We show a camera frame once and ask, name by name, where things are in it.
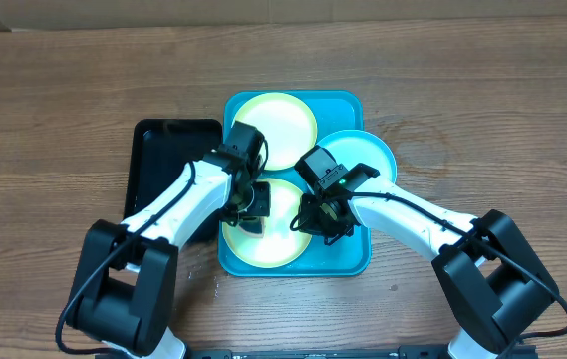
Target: yellow plate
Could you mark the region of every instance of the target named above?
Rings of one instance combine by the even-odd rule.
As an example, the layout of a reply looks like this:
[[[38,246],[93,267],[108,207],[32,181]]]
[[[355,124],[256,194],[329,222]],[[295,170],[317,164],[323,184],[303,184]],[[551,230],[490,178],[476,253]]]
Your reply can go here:
[[[266,93],[248,100],[234,115],[256,127],[268,143],[269,159],[265,169],[291,168],[316,144],[317,125],[312,110],[298,98],[283,93]]]
[[[312,236],[290,230],[290,222],[301,203],[301,190],[283,179],[259,181],[270,183],[272,202],[270,216],[262,218],[262,232],[254,234],[224,223],[223,237],[234,255],[244,262],[259,268],[275,268],[298,258]]]

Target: wood grain surface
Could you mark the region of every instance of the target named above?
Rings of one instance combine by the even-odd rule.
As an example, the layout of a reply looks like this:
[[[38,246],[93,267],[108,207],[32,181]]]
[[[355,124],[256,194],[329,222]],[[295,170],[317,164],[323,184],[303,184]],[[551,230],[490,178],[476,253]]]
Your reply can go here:
[[[121,219],[135,123],[220,120],[251,89],[352,91],[401,187],[511,215],[567,299],[567,17],[0,34],[0,357],[61,356],[54,325],[86,230]],[[451,339],[429,263],[379,233],[373,251],[357,277],[264,279],[193,245],[171,328],[195,349]],[[532,329],[565,323],[554,306]],[[567,337],[532,343],[567,358]]]

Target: robotic hand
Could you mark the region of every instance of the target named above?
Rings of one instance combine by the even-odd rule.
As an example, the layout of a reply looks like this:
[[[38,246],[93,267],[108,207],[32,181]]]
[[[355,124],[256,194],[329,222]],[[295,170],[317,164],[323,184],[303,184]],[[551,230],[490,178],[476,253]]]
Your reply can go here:
[[[155,202],[120,225],[100,220],[87,233],[69,303],[56,341],[69,354],[118,354],[153,359],[185,355],[167,328],[178,249],[210,216],[236,225],[269,215],[269,186],[255,182],[263,169],[263,135],[235,123],[228,139],[202,161],[189,164]],[[461,326],[448,346],[454,359],[492,359],[520,339],[546,308],[567,304],[513,221],[496,210],[482,218],[440,208],[398,188],[364,164],[350,170],[321,147],[305,154],[296,171],[313,190],[290,224],[331,245],[363,225],[391,235],[431,261]],[[477,269],[499,258],[488,278]],[[138,273],[135,286],[108,278],[108,267]],[[64,322],[111,347],[77,350],[61,340]]]

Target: tabletop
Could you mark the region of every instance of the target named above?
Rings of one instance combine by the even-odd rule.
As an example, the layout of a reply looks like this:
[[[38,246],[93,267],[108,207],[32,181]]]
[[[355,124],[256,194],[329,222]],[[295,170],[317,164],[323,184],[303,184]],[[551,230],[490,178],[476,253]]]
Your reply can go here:
[[[136,122],[222,120],[233,94],[268,89],[353,92],[399,186],[510,215],[567,299],[567,17],[0,33],[0,357],[62,356],[54,326],[87,229],[122,219]],[[377,232],[349,278],[232,277],[216,250],[179,257],[170,327],[194,349],[389,348],[458,330],[430,264]],[[554,305],[532,329],[565,323]],[[531,343],[567,358],[567,336]]]

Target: blue tray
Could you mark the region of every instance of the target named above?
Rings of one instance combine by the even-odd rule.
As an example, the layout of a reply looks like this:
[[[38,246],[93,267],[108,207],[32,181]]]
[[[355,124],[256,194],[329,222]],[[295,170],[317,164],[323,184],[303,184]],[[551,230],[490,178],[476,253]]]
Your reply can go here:
[[[226,138],[234,114],[251,98],[271,91],[250,91],[234,95],[225,105],[223,137]],[[276,91],[296,96],[310,107],[318,125],[317,143],[332,133],[341,130],[362,130],[363,107],[354,94],[340,90],[322,91]],[[263,178],[284,179],[302,191],[308,188],[293,168],[281,171],[266,171]],[[343,237],[332,246],[323,244],[323,238],[313,236],[307,249],[291,263],[278,268],[257,268],[239,259],[225,242],[223,231],[219,231],[219,262],[230,274],[236,276],[352,276],[367,268],[372,259],[372,236],[367,228],[356,227],[354,235]]]

